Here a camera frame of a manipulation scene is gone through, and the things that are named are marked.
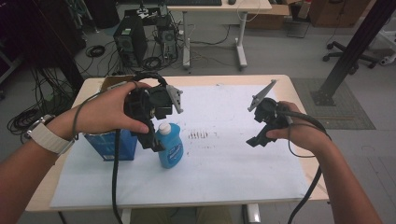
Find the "black metal post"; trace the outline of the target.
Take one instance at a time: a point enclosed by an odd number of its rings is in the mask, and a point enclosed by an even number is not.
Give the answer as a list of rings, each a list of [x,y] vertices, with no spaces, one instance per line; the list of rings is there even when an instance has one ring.
[[[396,0],[376,0],[323,84],[317,91],[310,92],[315,105],[335,105],[332,97],[336,90],[395,10]]]

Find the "black keyboard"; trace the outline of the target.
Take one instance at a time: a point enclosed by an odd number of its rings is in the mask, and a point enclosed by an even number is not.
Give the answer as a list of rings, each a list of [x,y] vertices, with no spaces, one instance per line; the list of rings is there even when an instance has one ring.
[[[222,6],[221,0],[165,0],[164,2],[168,6]]]

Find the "small black computer tower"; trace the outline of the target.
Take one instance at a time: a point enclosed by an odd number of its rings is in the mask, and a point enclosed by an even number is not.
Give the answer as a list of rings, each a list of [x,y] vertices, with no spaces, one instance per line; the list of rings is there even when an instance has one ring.
[[[157,19],[157,31],[162,45],[163,57],[166,60],[173,60],[177,57],[177,35],[176,28],[169,16]]]

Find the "white table mat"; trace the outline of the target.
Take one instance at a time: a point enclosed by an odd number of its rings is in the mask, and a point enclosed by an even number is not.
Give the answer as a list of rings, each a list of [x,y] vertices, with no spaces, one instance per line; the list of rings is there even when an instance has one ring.
[[[294,200],[304,196],[307,183],[290,144],[278,140],[251,147],[247,140],[262,125],[248,112],[260,85],[185,87],[183,113],[177,124],[184,146],[173,168],[159,156],[137,147],[132,161],[119,170],[104,161],[85,138],[69,150],[51,207],[59,209],[118,206],[166,206],[250,203]]]

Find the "wooden cabinet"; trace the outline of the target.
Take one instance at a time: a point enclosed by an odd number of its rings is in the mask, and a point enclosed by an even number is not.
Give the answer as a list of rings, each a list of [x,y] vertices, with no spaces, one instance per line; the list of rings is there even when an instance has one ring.
[[[308,12],[315,27],[353,27],[372,0],[312,0]]]

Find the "person's left hand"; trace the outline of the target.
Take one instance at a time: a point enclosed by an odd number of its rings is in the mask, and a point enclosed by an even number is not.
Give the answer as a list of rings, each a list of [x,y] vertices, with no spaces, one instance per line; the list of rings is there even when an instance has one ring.
[[[61,123],[60,136],[71,139],[78,133],[107,133],[116,129],[147,133],[149,128],[146,124],[124,113],[124,101],[135,87],[148,86],[142,82],[127,82],[64,112],[57,118]]]

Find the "dark curtain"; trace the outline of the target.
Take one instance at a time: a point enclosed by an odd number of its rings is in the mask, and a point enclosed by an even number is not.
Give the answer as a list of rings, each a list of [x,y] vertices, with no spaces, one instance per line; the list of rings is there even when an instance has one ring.
[[[73,91],[84,82],[75,62],[86,47],[64,0],[0,0],[0,34],[8,35],[44,78],[58,68]]]

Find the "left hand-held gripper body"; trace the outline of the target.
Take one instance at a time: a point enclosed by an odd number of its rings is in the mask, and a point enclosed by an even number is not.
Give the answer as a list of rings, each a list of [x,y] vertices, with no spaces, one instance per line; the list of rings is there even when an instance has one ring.
[[[183,112],[181,108],[182,90],[169,85],[164,77],[158,73],[144,73],[134,76],[130,82],[137,84],[147,78],[156,79],[159,84],[154,87],[135,87],[130,91],[124,101],[124,113],[135,120],[141,121],[148,126],[148,132],[143,136],[154,135],[152,119],[165,119],[173,114],[173,108],[177,113]]]

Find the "blue dish soap bottle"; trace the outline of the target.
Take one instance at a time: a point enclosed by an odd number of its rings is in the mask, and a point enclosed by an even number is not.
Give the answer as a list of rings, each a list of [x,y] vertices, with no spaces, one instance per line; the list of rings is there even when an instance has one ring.
[[[163,146],[163,150],[158,152],[163,168],[173,168],[183,156],[184,148],[179,134],[180,127],[175,123],[164,122],[159,125],[156,137]]]

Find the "white desk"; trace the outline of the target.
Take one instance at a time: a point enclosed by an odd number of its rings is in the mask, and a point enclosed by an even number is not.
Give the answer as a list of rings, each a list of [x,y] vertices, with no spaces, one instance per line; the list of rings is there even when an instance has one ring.
[[[246,29],[248,13],[259,13],[272,8],[268,0],[221,0],[222,6],[168,6],[168,12],[181,12],[183,25],[182,64],[185,69],[191,68],[191,38],[187,34],[189,24],[202,25],[239,25],[239,35],[235,39],[234,47],[238,59],[238,68],[243,70],[248,66],[243,39]]]

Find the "grey floor mat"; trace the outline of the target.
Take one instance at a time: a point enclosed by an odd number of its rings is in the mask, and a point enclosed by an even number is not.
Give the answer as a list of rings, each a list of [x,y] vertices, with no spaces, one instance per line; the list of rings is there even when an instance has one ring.
[[[311,97],[324,82],[324,78],[293,78],[291,80],[305,112],[317,119],[327,130],[374,130],[360,103],[343,82],[332,97],[333,105],[315,105]]]

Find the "blue cardboard box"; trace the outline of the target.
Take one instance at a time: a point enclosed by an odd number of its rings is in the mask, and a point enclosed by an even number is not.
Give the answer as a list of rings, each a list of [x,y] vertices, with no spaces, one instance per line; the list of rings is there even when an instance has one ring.
[[[100,87],[100,91],[107,91],[122,82],[130,80],[131,76],[106,77]],[[116,133],[84,134],[84,137],[92,145],[95,151],[104,161],[113,161],[116,146]],[[137,137],[128,130],[120,131],[119,160],[132,161],[134,159]]]

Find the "large black computer tower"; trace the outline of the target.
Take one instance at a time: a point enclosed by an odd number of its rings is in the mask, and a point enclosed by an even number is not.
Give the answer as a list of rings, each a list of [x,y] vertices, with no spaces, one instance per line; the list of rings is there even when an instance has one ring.
[[[113,35],[125,67],[141,66],[148,48],[143,21],[139,16],[125,16]]]

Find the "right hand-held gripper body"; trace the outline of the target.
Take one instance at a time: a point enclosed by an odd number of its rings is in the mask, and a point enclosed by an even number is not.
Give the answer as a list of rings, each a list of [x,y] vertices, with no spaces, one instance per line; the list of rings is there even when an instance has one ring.
[[[272,98],[267,97],[269,91],[275,86],[276,80],[271,82],[259,93],[252,96],[252,102],[247,108],[254,111],[254,119],[259,123],[265,122],[268,130],[284,129],[291,125],[291,118],[285,115],[289,109]]]

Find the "person's right hand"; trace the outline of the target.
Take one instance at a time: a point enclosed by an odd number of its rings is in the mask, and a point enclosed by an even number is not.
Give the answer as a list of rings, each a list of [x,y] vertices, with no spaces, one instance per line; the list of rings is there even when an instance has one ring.
[[[329,140],[324,132],[315,128],[310,122],[299,118],[293,118],[288,128],[268,131],[266,136],[290,140],[295,146],[306,149],[314,155],[318,153],[321,144]]]

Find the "brown cardboard box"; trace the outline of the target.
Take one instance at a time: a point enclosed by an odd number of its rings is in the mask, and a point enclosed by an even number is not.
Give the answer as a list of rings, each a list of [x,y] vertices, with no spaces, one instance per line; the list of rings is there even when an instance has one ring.
[[[289,14],[290,8],[288,5],[272,5],[272,8],[268,11],[248,13],[246,27],[249,29],[279,30]]]

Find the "white wristwatch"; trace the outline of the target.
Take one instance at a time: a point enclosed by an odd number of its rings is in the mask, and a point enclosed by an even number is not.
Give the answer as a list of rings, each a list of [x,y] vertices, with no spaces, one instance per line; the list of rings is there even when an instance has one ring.
[[[75,141],[67,141],[53,133],[47,128],[47,125],[55,119],[54,115],[45,115],[35,121],[26,131],[25,137],[33,139],[44,149],[57,154],[58,156],[64,154]]]

